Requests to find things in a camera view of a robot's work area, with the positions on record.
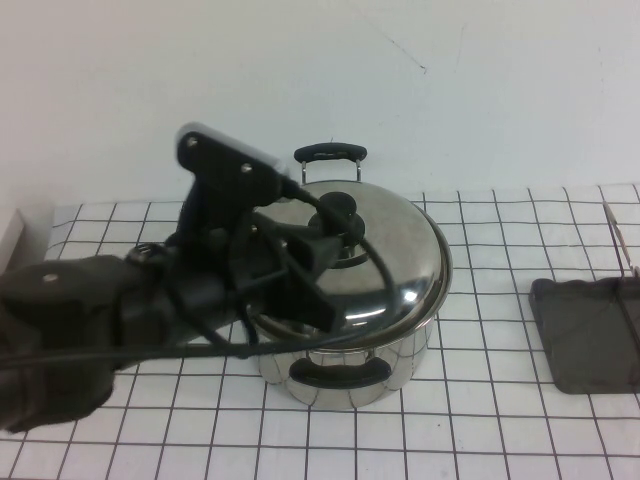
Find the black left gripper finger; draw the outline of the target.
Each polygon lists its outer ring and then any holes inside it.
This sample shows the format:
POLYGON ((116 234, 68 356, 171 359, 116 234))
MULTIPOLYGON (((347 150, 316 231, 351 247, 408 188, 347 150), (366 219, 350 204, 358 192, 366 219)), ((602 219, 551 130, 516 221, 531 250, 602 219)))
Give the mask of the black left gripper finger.
POLYGON ((336 238, 289 238, 291 264, 287 320, 336 333, 342 328, 343 311, 318 285, 320 277, 336 262, 342 243, 336 238))
POLYGON ((256 213, 254 218, 259 226, 265 227, 267 232, 283 240, 291 238, 301 238, 303 240, 336 239, 343 246, 351 243, 351 237, 347 232, 326 227, 318 215, 314 215, 315 221, 307 225, 279 222, 260 213, 256 213))

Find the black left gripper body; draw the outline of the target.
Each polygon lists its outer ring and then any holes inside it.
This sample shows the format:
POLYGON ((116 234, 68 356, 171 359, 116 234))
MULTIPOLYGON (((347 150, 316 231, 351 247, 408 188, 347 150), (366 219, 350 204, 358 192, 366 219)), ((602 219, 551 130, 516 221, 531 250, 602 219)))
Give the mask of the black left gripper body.
POLYGON ((293 229, 253 210, 184 207, 167 238, 167 340, 184 345, 239 319, 255 345, 259 314, 300 322, 305 277, 282 245, 293 229))

